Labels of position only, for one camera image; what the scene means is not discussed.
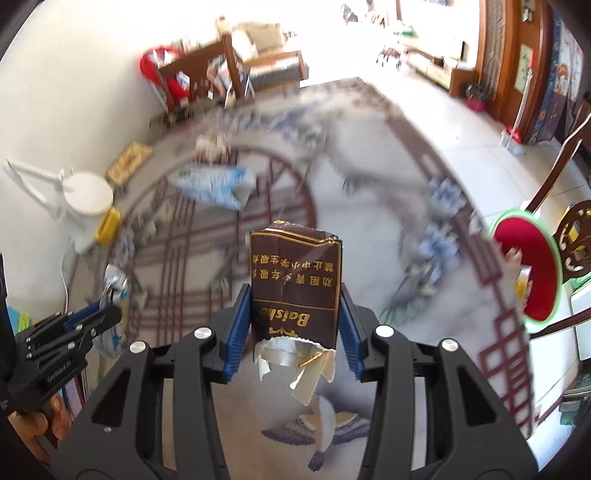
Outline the person's left hand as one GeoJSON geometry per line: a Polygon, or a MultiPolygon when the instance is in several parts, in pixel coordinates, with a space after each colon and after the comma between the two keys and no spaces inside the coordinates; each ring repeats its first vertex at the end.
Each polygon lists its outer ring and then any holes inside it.
{"type": "Polygon", "coordinates": [[[61,395],[55,394],[49,401],[52,419],[47,420],[42,412],[33,412],[27,415],[20,415],[13,412],[8,420],[17,432],[22,442],[37,460],[45,465],[50,464],[50,456],[36,440],[37,436],[43,437],[48,429],[51,430],[58,442],[64,440],[69,432],[72,421],[61,395]]]}

